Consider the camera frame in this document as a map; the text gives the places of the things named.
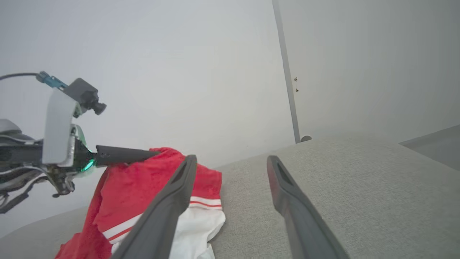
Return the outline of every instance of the white wall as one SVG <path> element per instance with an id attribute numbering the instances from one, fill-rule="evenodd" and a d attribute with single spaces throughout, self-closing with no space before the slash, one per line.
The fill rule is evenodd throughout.
<path id="1" fill-rule="evenodd" d="M 4 0 L 0 74 L 82 77 L 108 105 L 75 120 L 89 146 L 169 146 L 216 167 L 294 144 L 270 1 Z M 51 89 L 0 82 L 0 118 L 44 133 Z M 0 236 L 88 205 L 102 171 L 54 199 L 50 184 L 0 216 Z"/>
<path id="2" fill-rule="evenodd" d="M 300 135 L 460 124 L 460 1 L 279 0 Z"/>

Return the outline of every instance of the red and white garment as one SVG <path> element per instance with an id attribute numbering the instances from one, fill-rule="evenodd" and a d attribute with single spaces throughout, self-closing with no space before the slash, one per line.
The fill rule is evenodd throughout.
<path id="1" fill-rule="evenodd" d="M 144 162 L 106 169 L 82 232 L 61 245 L 56 259 L 106 259 L 112 255 L 185 158 L 167 147 L 151 151 L 161 153 Z M 197 166 L 190 205 L 178 219 L 170 258 L 214 258 L 207 242 L 225 222 L 221 184 L 220 172 Z"/>

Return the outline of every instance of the red fabric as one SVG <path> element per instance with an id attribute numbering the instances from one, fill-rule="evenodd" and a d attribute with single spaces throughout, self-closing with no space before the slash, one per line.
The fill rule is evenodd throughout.
<path id="1" fill-rule="evenodd" d="M 82 232 L 61 245 L 57 259 L 106 259 L 111 256 L 112 245 L 102 233 L 143 213 L 185 158 L 179 151 L 167 147 L 151 151 L 161 153 L 144 162 L 111 166 L 105 170 L 88 208 Z M 220 199 L 221 184 L 220 172 L 198 165 L 192 196 Z M 129 229 L 107 238 L 113 240 Z"/>

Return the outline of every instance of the glowing green indicator light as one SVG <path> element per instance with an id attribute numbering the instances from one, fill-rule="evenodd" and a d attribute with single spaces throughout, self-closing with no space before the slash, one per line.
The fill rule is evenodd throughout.
<path id="1" fill-rule="evenodd" d="M 90 167 L 94 164 L 94 159 L 91 159 L 89 163 L 85 166 L 85 168 L 81 169 L 82 172 L 90 169 Z"/>

